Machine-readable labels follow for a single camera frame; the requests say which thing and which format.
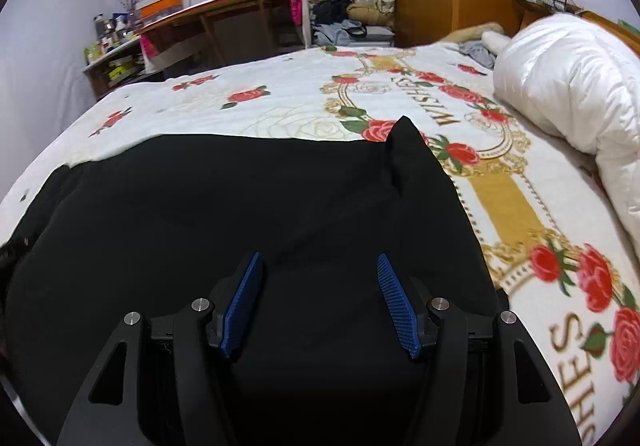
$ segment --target floral bedspread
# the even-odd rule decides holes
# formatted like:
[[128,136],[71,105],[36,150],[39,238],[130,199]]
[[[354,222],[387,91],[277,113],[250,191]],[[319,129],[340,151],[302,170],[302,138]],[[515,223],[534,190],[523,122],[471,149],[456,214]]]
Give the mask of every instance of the floral bedspread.
[[0,205],[0,241],[65,163],[160,134],[382,142],[402,115],[453,180],[495,285],[542,351],[583,443],[593,444],[639,379],[636,257],[591,159],[498,104],[491,71],[456,45],[315,48],[116,90],[15,183]]

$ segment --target red rose print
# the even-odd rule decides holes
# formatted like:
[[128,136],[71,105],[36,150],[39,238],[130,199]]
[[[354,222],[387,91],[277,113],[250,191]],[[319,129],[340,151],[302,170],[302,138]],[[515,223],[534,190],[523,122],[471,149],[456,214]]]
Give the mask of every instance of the red rose print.
[[385,142],[396,121],[369,121],[369,127],[362,132],[362,138],[371,142]]
[[469,145],[461,144],[459,142],[452,142],[447,144],[444,149],[449,154],[449,157],[462,164],[468,164],[472,166],[480,162],[480,156],[478,155],[476,150],[471,148],[471,146]]
[[466,102],[473,102],[476,104],[486,103],[486,99],[479,93],[471,92],[471,90],[467,90],[466,88],[462,88],[460,86],[450,86],[448,84],[445,84],[444,86],[440,87],[440,90],[450,97],[453,97],[454,99],[462,99]]
[[333,76],[332,79],[340,84],[353,84],[354,82],[358,82],[357,77],[351,76]]
[[264,90],[261,88],[255,88],[254,90],[247,90],[246,92],[238,92],[230,95],[227,98],[228,102],[242,102],[246,100],[257,99],[264,95]]
[[418,77],[418,79],[426,80],[429,82],[437,82],[437,83],[446,82],[443,77],[440,77],[438,74],[432,74],[431,72],[418,72],[415,75]]
[[481,109],[480,113],[489,121],[499,122],[501,124],[507,124],[509,122],[509,117],[497,110]]
[[458,68],[467,74],[474,74],[475,76],[486,76],[486,74],[479,72],[474,67],[469,66],[468,64],[459,64]]
[[113,112],[110,116],[108,116],[107,120],[102,123],[102,126],[100,126],[96,131],[94,131],[89,137],[92,137],[94,135],[100,135],[100,132],[102,130],[106,128],[111,128],[120,119],[129,115],[129,113],[131,113],[131,107],[127,108],[124,111],[118,110]]
[[552,283],[560,278],[562,269],[555,252],[544,245],[538,245],[531,250],[529,255],[531,267],[540,280]]
[[640,316],[629,307],[616,312],[611,340],[611,363],[616,379],[633,382],[640,369]]
[[198,79],[194,79],[191,81],[191,84],[202,84],[204,82],[207,82],[208,80],[214,80],[216,79],[217,76],[205,76],[205,77],[199,77]]
[[587,307],[592,312],[602,312],[609,306],[613,295],[609,266],[590,245],[585,246],[578,261],[578,283],[587,294]]

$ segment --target wooden desk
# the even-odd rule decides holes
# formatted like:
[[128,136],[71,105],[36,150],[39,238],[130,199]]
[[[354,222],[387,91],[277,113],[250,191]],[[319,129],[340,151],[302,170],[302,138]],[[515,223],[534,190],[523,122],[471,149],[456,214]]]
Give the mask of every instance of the wooden desk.
[[[305,38],[303,43],[305,47],[309,47],[310,28],[308,27],[306,0],[302,0],[302,3],[303,37]],[[257,11],[260,13],[262,32],[270,48],[270,55],[275,56],[279,52],[274,38],[271,11],[278,6],[289,7],[289,0],[208,0],[153,22],[144,27],[140,34],[146,36],[158,52],[164,52],[181,41],[204,33],[219,66],[225,66],[228,63],[225,51],[216,35],[216,21],[229,16]]]

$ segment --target pink cloth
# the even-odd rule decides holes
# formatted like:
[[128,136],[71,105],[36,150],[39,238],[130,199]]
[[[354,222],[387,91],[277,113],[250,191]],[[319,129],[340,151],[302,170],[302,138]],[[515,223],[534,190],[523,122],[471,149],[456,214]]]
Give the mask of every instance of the pink cloth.
[[154,47],[154,44],[149,41],[144,34],[140,36],[140,46],[142,47],[145,56],[149,59],[158,57],[158,49]]
[[291,6],[291,18],[295,25],[302,25],[302,0],[289,0]]

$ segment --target black cloth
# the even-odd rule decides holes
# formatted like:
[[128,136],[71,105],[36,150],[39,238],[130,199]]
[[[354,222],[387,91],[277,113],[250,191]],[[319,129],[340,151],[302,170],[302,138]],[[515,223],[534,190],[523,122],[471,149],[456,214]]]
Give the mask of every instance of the black cloth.
[[229,412],[241,444],[399,444],[424,364],[376,280],[389,246],[433,295],[498,310],[456,191],[411,121],[386,143],[162,136],[51,175],[6,296],[14,381],[55,440],[120,319],[175,313],[251,249],[266,280]]
[[[0,373],[4,359],[0,358]],[[0,444],[2,446],[42,446],[14,407],[14,403],[0,386]]]
[[312,8],[315,23],[341,23],[348,18],[347,9],[351,0],[322,0]]

